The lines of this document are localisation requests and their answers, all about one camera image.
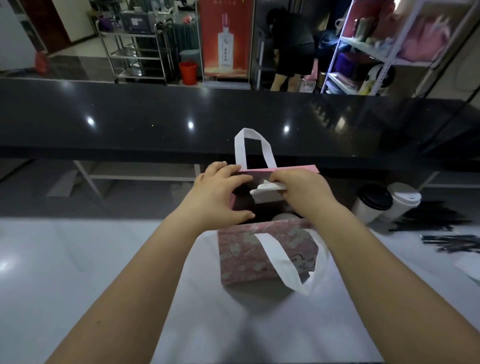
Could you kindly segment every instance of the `black cup lid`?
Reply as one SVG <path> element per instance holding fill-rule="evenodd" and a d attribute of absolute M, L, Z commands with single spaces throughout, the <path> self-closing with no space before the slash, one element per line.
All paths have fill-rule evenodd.
<path fill-rule="evenodd" d="M 361 202 L 375 210 L 386 211 L 393 204 L 390 192 L 377 184 L 366 184 L 360 187 L 357 195 Z"/>

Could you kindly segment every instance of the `black shirt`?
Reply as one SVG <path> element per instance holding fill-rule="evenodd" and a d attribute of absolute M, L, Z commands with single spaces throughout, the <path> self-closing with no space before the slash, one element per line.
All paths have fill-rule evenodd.
<path fill-rule="evenodd" d="M 278 17 L 272 27 L 274 49 L 280 51 L 313 43 L 307 20 L 300 14 L 286 12 Z"/>

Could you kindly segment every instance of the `white bag handle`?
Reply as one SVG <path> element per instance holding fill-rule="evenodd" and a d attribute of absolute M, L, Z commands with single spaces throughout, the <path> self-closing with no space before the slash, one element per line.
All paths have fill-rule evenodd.
<path fill-rule="evenodd" d="M 328 256 L 330 254 L 324 241 L 316 231 L 312 229 L 305 229 L 305 231 L 310 234 L 310 236 L 313 238 L 313 241 L 318 245 L 315 271 L 309 272 L 312 280 L 309 290 L 303 286 L 297 269 L 290 261 L 290 258 L 288 257 L 287 253 L 285 253 L 285 250 L 278 240 L 272 235 L 266 233 L 255 234 L 255 236 L 260 241 L 260 244 L 262 244 L 268 259 L 270 259 L 270 263 L 272 263 L 282 282 L 294 291 L 309 295 L 325 275 Z"/>
<path fill-rule="evenodd" d="M 247 155 L 245 153 L 245 138 L 260 140 L 262 142 L 262 153 L 268 168 L 276 168 L 270 143 L 253 129 L 243 128 L 235 136 L 235 163 L 240 164 L 243 170 L 247 169 Z"/>

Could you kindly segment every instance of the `black granite counter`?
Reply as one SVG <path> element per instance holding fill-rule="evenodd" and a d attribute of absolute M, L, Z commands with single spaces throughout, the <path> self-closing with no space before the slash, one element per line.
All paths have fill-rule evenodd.
<path fill-rule="evenodd" d="M 234 162 L 244 127 L 279 166 L 480 170 L 461 101 L 0 79 L 0 157 Z M 259 142 L 247 153 L 263 166 Z"/>

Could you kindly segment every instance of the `poster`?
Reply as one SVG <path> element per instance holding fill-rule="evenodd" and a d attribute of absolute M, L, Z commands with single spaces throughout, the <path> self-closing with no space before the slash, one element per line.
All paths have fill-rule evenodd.
<path fill-rule="evenodd" d="M 198 4 L 205 76 L 248 77 L 253 0 Z"/>

